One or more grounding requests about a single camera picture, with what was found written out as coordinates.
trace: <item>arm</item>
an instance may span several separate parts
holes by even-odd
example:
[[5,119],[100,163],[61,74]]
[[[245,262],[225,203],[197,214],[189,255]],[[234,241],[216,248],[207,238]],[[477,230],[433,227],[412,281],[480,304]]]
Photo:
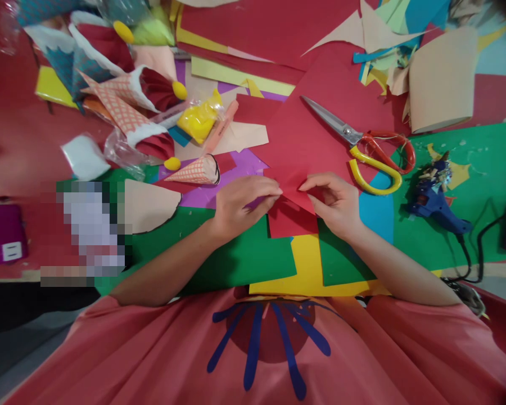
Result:
[[360,219],[358,190],[333,173],[310,175],[300,187],[323,190],[324,202],[309,195],[315,212],[346,241],[395,297],[443,307],[460,304],[457,295],[434,274],[367,228]]
[[[126,278],[110,295],[120,305],[165,305],[214,250],[257,223],[280,194],[279,184],[267,177],[242,177],[226,185],[216,197],[214,218]],[[262,196],[266,198],[257,208],[246,207]]]

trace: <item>scissors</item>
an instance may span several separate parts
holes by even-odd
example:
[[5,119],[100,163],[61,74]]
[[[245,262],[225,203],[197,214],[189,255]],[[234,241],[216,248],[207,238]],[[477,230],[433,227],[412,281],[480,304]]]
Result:
[[[350,125],[346,124],[338,117],[333,115],[327,109],[314,102],[310,98],[306,96],[301,96],[302,99],[308,103],[308,105],[315,111],[315,113],[326,122],[335,132],[339,134],[345,141],[350,144],[350,153],[356,159],[362,161],[363,163],[367,163],[368,165],[373,166],[385,172],[392,178],[392,185],[386,190],[379,190],[378,188],[374,188],[370,186],[362,177],[360,173],[360,169],[358,169],[358,163],[356,159],[352,159],[350,163],[350,169],[353,172],[353,176],[356,182],[367,192],[375,195],[388,195],[391,194],[399,187],[403,182],[401,178],[402,174],[407,174],[414,169],[416,163],[416,153],[414,151],[414,147],[410,143],[410,141],[406,138],[406,136],[402,134],[398,134],[395,132],[378,132],[378,131],[369,131],[367,133],[358,132],[354,130]],[[390,159],[388,155],[384,153],[379,144],[375,141],[375,138],[384,138],[384,139],[393,139],[400,145],[403,145],[403,149],[406,153],[407,164],[405,169],[401,169],[398,165],[394,163],[393,160]],[[380,162],[368,155],[364,155],[358,149],[358,142],[365,141],[367,145],[371,146],[372,149],[377,153],[377,155],[384,162]]]

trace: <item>purple box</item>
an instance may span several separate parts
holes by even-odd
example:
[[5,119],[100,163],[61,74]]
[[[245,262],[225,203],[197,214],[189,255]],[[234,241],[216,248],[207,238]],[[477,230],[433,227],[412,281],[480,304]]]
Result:
[[13,263],[28,255],[28,244],[18,205],[0,204],[0,264]]

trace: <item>blue glue gun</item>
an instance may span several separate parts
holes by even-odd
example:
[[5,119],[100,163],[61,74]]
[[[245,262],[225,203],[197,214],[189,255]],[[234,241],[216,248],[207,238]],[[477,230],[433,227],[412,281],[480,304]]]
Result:
[[447,160],[448,153],[445,153],[442,159],[424,171],[407,210],[418,217],[431,217],[448,232],[462,235],[470,232],[473,227],[469,221],[456,217],[446,202],[442,185],[451,179]]

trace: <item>yellow scissor handle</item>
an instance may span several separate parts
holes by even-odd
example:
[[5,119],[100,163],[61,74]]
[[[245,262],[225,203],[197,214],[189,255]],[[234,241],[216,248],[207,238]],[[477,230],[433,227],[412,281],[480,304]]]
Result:
[[364,155],[362,152],[358,150],[357,146],[352,147],[350,149],[350,153],[356,159],[362,161],[363,163],[367,163],[368,165],[371,165],[382,172],[385,172],[388,176],[390,176],[393,179],[392,185],[390,186],[390,188],[387,188],[386,190],[379,190],[378,188],[371,187],[368,183],[365,182],[364,178],[362,177],[360,169],[358,169],[358,163],[356,162],[356,159],[352,159],[349,163],[350,169],[353,171],[354,178],[360,185],[360,187],[366,190],[368,193],[375,195],[392,194],[393,192],[397,191],[399,187],[401,187],[401,184],[403,184],[401,174],[399,174],[397,170],[393,170],[391,167],[385,165],[384,163],[379,162],[378,160],[375,160],[372,157],[369,157],[368,155]]

